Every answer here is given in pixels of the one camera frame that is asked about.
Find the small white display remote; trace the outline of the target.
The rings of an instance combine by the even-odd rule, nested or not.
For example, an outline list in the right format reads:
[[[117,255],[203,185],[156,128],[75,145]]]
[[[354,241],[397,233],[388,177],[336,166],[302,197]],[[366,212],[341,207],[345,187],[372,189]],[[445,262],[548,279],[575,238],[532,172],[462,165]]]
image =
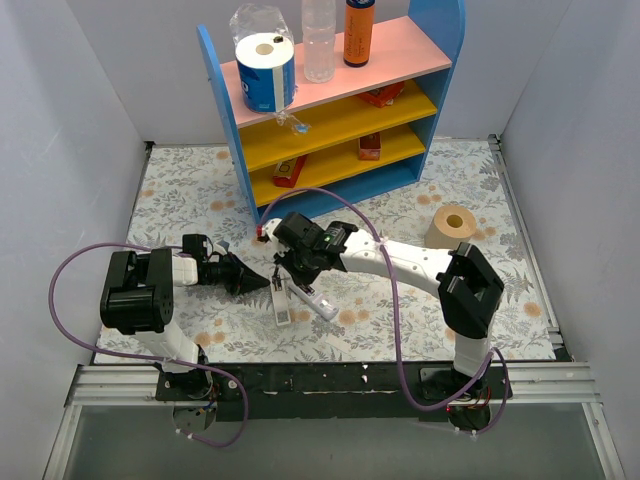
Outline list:
[[[288,286],[295,295],[324,320],[330,321],[339,313],[337,307],[333,306],[323,294],[311,286],[298,286],[293,281],[290,281]]]

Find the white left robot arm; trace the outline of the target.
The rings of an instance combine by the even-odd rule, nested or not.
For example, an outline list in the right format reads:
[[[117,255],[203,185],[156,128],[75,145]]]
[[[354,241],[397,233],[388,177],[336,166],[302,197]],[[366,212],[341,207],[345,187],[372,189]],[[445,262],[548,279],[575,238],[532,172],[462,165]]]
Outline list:
[[[140,343],[147,354],[102,349],[103,355],[159,363],[180,374],[178,387],[193,400],[205,398],[213,386],[203,348],[189,339],[176,321],[174,290],[178,287],[222,286],[233,296],[265,288],[270,281],[233,254],[225,242],[214,244],[203,234],[185,234],[179,252],[170,247],[141,253],[122,250],[111,255],[100,300],[103,326]]]

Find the white battery cover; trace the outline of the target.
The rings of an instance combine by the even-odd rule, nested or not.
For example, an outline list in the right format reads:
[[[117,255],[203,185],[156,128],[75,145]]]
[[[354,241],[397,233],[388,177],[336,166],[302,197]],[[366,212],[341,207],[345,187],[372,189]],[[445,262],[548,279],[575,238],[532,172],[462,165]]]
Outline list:
[[[339,350],[340,352],[345,353],[347,355],[350,355],[351,352],[352,352],[351,346],[346,341],[344,341],[343,339],[341,339],[341,338],[339,338],[339,337],[337,337],[335,335],[328,334],[325,337],[325,342],[328,345],[330,345],[331,347],[333,347],[333,348],[335,348],[335,349]]]

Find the long white remote control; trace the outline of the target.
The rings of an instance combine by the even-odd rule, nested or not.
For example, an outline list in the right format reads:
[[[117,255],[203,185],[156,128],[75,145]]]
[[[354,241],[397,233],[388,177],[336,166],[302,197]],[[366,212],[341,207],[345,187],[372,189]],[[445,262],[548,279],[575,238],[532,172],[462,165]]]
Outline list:
[[[271,296],[275,313],[275,322],[278,327],[291,323],[286,284],[279,274],[279,269],[275,268],[271,276]]]

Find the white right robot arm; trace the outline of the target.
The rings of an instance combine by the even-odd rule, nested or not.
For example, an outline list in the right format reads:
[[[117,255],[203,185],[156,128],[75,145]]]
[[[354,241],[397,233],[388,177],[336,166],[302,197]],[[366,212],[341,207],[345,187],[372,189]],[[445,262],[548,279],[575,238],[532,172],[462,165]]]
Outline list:
[[[504,282],[476,246],[462,242],[453,250],[421,248],[377,239],[346,222],[323,228],[295,212],[268,221],[262,231],[276,245],[275,262],[299,286],[312,285],[324,271],[339,270],[394,278],[438,299],[455,334],[454,389],[469,398],[486,389],[489,375],[482,363],[489,354]]]

